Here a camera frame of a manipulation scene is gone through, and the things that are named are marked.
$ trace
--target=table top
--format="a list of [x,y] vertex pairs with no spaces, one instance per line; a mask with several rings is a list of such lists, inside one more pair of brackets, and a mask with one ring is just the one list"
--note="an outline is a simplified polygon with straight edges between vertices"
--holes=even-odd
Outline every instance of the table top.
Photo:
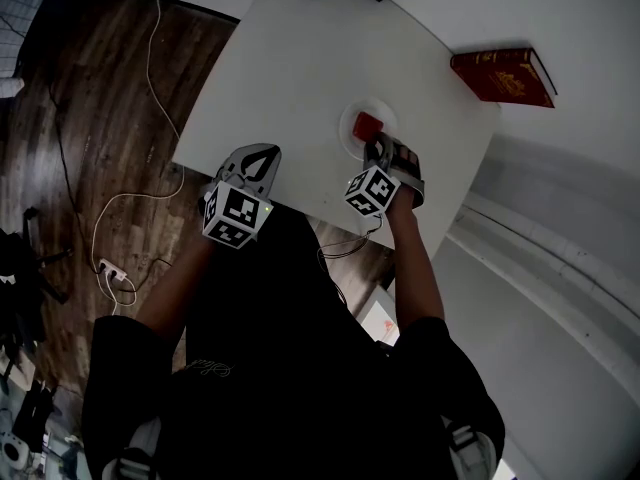
[[[215,176],[236,148],[277,144],[270,199],[361,234],[377,219],[343,201],[362,162],[343,149],[338,122],[350,103],[376,97],[420,157],[425,203],[415,212],[433,256],[499,115],[450,69],[450,57],[389,0],[256,0],[205,82],[174,161]],[[371,238],[393,247],[388,226]]]

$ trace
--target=cable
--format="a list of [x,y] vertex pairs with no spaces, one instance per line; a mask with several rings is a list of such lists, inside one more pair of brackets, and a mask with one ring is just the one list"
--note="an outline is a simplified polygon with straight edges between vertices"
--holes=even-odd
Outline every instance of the cable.
[[123,293],[136,293],[136,292],[139,292],[142,289],[142,287],[144,286],[144,283],[146,283],[147,280],[149,279],[149,277],[151,276],[151,270],[153,269],[153,266],[155,265],[155,263],[157,261],[161,261],[165,265],[169,265],[170,267],[173,267],[173,265],[171,263],[169,263],[167,260],[163,260],[162,258],[155,258],[151,262],[151,266],[149,267],[149,270],[147,271],[147,275],[144,276],[144,279],[140,282],[140,284],[138,285],[137,289],[125,290],[124,288],[116,288],[116,290],[118,290],[119,292],[123,292]]
[[[151,32],[151,36],[149,37],[149,44],[147,47],[147,70],[146,70],[146,74],[147,74],[147,83],[149,84],[149,89],[151,89],[151,94],[153,95],[153,99],[155,100],[156,104],[158,105],[158,107],[160,107],[160,110],[162,110],[162,113],[164,114],[164,116],[167,118],[167,121],[169,122],[169,124],[171,125],[171,129],[173,130],[173,133],[175,134],[175,136],[178,138],[178,140],[180,139],[180,134],[178,133],[178,130],[176,129],[176,126],[173,124],[173,121],[171,120],[171,117],[169,116],[169,114],[167,113],[167,111],[165,110],[164,106],[162,105],[162,103],[160,103],[160,100],[158,99],[158,96],[156,94],[155,89],[153,88],[153,84],[151,83],[151,77],[149,75],[149,65],[151,63],[151,45],[153,43],[153,37],[156,34],[156,31],[158,30],[158,26],[160,25],[160,20],[162,19],[162,10],[160,8],[160,0],[156,0],[156,7],[158,8],[158,18],[156,19],[156,24],[153,27],[153,32]],[[119,197],[146,197],[148,199],[154,199],[156,201],[161,201],[164,199],[171,199],[172,197],[174,197],[175,195],[177,195],[178,193],[180,193],[180,191],[182,190],[182,187],[184,186],[184,178],[185,178],[185,168],[184,166],[182,166],[182,181],[180,182],[180,186],[178,187],[178,189],[166,196],[154,196],[151,194],[143,194],[143,193],[136,193],[136,192],[123,192],[121,194],[117,194],[115,196],[113,196],[111,199],[109,199],[109,201],[107,202],[107,204],[104,206],[104,208],[102,209],[102,211],[100,212],[100,215],[98,216],[98,219],[96,220],[96,223],[93,227],[93,238],[91,239],[91,264],[93,266],[93,270],[94,273],[96,272],[96,264],[95,264],[95,259],[94,259],[94,251],[95,251],[95,245],[96,245],[96,233],[98,231],[98,225],[100,224],[100,220],[102,220],[102,217],[104,216],[104,213],[107,211],[107,208],[109,208],[109,205],[115,201],[116,199],[118,199]],[[105,293],[105,291],[102,289],[102,285],[100,284],[100,276],[96,274],[96,279],[98,282],[98,286],[100,287],[100,291],[107,296],[108,298],[110,298],[111,300],[113,300],[116,304],[120,304],[121,306],[130,306],[135,304],[135,301],[137,299],[136,296],[136,287],[134,286],[134,284],[131,282],[131,280],[129,278],[125,278],[127,281],[129,281],[129,283],[131,283],[131,286],[133,287],[133,294],[134,294],[134,301],[132,304],[122,304],[120,302],[117,301],[117,299],[115,298],[115,295],[113,295],[113,292],[111,291],[111,287],[109,286],[109,284],[107,283],[107,287],[109,288],[109,292],[111,293],[111,296],[107,295]]]
[[11,32],[13,32],[14,34],[18,34],[20,37],[22,37],[23,39],[26,39],[26,35],[24,35],[22,32],[18,32],[15,28],[13,28],[13,26],[11,25],[11,23],[9,23],[4,16],[0,16],[0,20],[2,20],[4,22],[4,24],[9,27],[9,29],[11,30]]
[[118,301],[116,300],[116,296],[113,294],[113,290],[111,289],[111,283],[109,283],[109,276],[107,273],[104,273],[104,278],[107,281],[107,288],[109,289],[109,293],[113,297],[113,302],[115,303],[113,306],[113,311],[111,312],[111,316],[116,314],[116,309],[118,309]]
[[65,157],[64,147],[62,145],[62,131],[60,128],[60,123],[58,122],[58,115],[59,115],[58,113],[60,111],[60,106],[58,105],[58,102],[56,101],[56,99],[53,97],[53,88],[52,88],[51,82],[48,85],[48,90],[49,90],[49,99],[51,100],[51,103],[53,103],[53,106],[56,109],[55,115],[53,116],[53,124],[54,124],[54,129],[56,131],[58,149],[60,150],[60,158],[62,160],[62,169],[64,171],[64,181],[67,186],[67,196],[69,197],[69,201],[71,202],[71,207],[73,208],[73,213],[75,214],[76,222],[78,223],[78,229],[80,230],[80,239],[82,240],[82,252],[84,253],[84,258],[87,263],[87,266],[91,269],[91,271],[94,274],[99,275],[100,272],[96,270],[95,264],[92,265],[92,263],[89,262],[89,252],[87,251],[87,240],[85,239],[84,231],[82,231],[82,223],[80,222],[78,207],[76,205],[76,200],[73,197],[73,193],[72,193],[73,190],[71,189],[71,183],[69,182],[69,169],[67,168],[67,159]]
[[[323,246],[318,247],[318,251],[316,252],[316,258],[318,260],[318,265],[320,266],[322,271],[323,272],[327,272],[327,270],[322,266],[322,261],[321,261],[322,259],[325,259],[325,260],[327,260],[327,259],[329,259],[329,260],[337,260],[337,259],[340,259],[340,258],[346,258],[347,256],[350,256],[352,254],[357,253],[365,245],[367,245],[367,242],[369,241],[369,237],[373,233],[375,233],[376,231],[381,229],[383,224],[384,224],[384,220],[382,218],[382,215],[377,215],[377,217],[378,217],[378,219],[380,219],[380,224],[378,224],[378,227],[370,229],[363,236],[359,236],[358,238],[354,238],[352,240],[345,240],[344,242],[336,242],[334,244],[328,244],[328,245],[323,245]],[[353,249],[351,249],[350,251],[347,251],[347,252],[343,252],[343,253],[339,253],[339,254],[324,254],[322,252],[322,249],[326,249],[327,247],[335,247],[336,245],[350,244],[352,242],[358,242],[360,240],[362,240],[361,244],[359,244],[357,247],[354,247]],[[347,298],[344,296],[344,293],[342,292],[342,290],[338,286],[338,283],[336,283],[331,276],[329,276],[329,279],[331,279],[331,282],[336,287],[336,290],[338,291],[338,296],[340,297],[340,300],[348,308],[349,304],[347,304]]]
[[[377,217],[380,220],[380,224],[378,224],[378,227],[370,229],[363,236],[359,236],[359,237],[354,238],[352,240],[345,240],[344,242],[336,242],[336,243],[333,243],[333,244],[323,245],[323,246],[319,247],[318,251],[316,252],[316,256],[318,258],[318,263],[320,264],[320,268],[322,268],[322,270],[326,272],[326,270],[322,266],[322,262],[320,261],[321,258],[329,259],[329,260],[337,260],[337,259],[340,259],[340,258],[346,258],[347,256],[350,256],[350,255],[355,254],[356,252],[360,251],[365,245],[367,245],[367,242],[369,241],[369,237],[373,233],[375,233],[376,231],[381,229],[383,224],[384,224],[384,220],[382,219],[382,216],[378,215]],[[350,244],[352,242],[359,242],[360,240],[363,241],[361,244],[359,244],[357,247],[355,247],[352,250],[347,251],[347,252],[338,253],[338,254],[325,254],[325,253],[322,252],[322,249],[326,249],[327,247],[335,247],[337,245]]]

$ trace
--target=red book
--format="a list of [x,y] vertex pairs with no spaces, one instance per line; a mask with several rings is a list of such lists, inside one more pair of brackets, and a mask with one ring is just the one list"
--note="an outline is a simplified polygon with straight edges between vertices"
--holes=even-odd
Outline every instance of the red book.
[[482,101],[554,108],[555,87],[533,48],[454,55],[451,68]]

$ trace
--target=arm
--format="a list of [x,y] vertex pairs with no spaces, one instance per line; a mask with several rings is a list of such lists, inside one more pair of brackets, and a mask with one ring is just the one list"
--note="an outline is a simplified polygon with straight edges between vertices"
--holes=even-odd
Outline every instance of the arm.
[[396,315],[401,331],[423,317],[444,320],[442,299],[412,206],[413,189],[402,186],[387,213],[396,246]]
[[182,336],[191,298],[215,249],[213,240],[198,233],[156,283],[136,315],[138,322],[174,348]]

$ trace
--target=wooden floor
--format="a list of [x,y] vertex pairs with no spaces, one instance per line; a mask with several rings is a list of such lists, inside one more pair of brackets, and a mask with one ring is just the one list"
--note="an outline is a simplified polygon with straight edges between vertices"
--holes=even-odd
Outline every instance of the wooden floor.
[[[171,193],[180,183],[181,171],[171,163],[177,140],[145,79],[155,1],[66,1],[73,2],[74,18],[65,17],[63,30],[59,17],[39,17],[34,22],[24,47],[30,53],[21,69],[26,87],[15,99],[0,100],[0,227],[7,232],[20,229],[22,212],[34,206],[41,212],[34,226],[36,251],[45,255],[69,245],[75,249],[72,258],[45,272],[70,299],[65,305],[46,300],[48,340],[38,349],[38,367],[44,378],[82,394],[93,322],[110,314],[113,303],[98,289],[82,253],[56,142],[48,81],[53,80],[61,107],[58,119],[69,177],[88,245],[109,198],[122,191]],[[235,25],[173,3],[163,2],[162,10],[151,78],[181,131]],[[200,225],[195,201],[206,181],[187,170],[184,188],[170,200],[117,200],[98,229],[96,257],[106,256],[138,284],[154,258],[171,262]],[[313,225],[321,243],[351,236],[325,223],[313,221]],[[391,251],[371,243],[357,255],[330,264],[333,278],[356,312],[389,270],[392,257]],[[123,314],[135,315],[166,268],[160,262],[153,265],[138,303],[121,308]],[[131,300],[129,294],[119,297]],[[177,356],[175,365],[182,360]]]

